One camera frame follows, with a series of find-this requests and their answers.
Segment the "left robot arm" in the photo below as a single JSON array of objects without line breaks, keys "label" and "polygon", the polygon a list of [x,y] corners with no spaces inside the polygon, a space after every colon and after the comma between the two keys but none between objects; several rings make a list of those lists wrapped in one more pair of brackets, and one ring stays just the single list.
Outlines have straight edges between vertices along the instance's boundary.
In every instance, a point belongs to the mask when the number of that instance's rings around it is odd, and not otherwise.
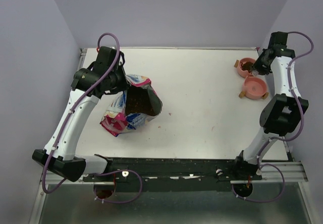
[{"label": "left robot arm", "polygon": [[102,46],[96,60],[74,74],[68,104],[53,136],[43,149],[36,149],[32,159],[47,170],[71,182],[83,174],[95,174],[107,181],[112,169],[102,156],[76,156],[83,128],[103,95],[113,95],[129,88],[123,68],[124,54]]}]

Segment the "cat food bag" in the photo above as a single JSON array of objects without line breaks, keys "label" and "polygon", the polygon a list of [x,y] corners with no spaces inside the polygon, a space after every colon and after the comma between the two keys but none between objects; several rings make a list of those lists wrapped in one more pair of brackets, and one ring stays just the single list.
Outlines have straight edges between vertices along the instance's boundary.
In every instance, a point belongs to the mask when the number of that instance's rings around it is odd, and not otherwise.
[{"label": "cat food bag", "polygon": [[115,137],[143,127],[156,118],[163,107],[148,77],[129,74],[126,79],[130,87],[109,104],[100,121]]}]

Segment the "clear plastic scoop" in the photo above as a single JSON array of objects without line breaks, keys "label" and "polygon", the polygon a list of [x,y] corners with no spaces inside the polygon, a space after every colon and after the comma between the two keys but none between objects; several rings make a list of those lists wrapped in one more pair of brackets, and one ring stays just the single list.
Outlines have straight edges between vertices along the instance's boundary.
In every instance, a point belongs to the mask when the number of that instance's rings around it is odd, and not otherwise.
[{"label": "clear plastic scoop", "polygon": [[259,72],[255,69],[252,69],[251,74],[252,76],[257,77],[259,75]]}]

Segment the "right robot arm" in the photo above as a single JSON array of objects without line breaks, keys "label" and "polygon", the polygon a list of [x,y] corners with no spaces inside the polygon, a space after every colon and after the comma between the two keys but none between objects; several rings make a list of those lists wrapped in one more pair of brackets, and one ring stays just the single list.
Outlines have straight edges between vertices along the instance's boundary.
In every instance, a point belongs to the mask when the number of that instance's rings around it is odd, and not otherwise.
[{"label": "right robot arm", "polygon": [[260,115],[260,129],[251,144],[236,157],[232,174],[237,179],[253,176],[272,147],[280,140],[286,141],[288,133],[299,131],[290,138],[296,139],[304,126],[304,114],[309,102],[298,91],[295,77],[295,51],[287,47],[288,32],[273,32],[266,49],[252,66],[259,75],[273,74],[275,95]]}]

